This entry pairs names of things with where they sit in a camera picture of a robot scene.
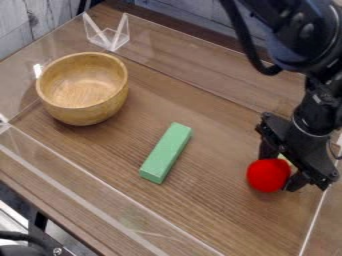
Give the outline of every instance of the green block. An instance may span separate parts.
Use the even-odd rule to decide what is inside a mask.
[[[180,155],[193,134],[193,129],[179,123],[172,123],[159,140],[139,174],[156,184],[162,184],[167,173]]]

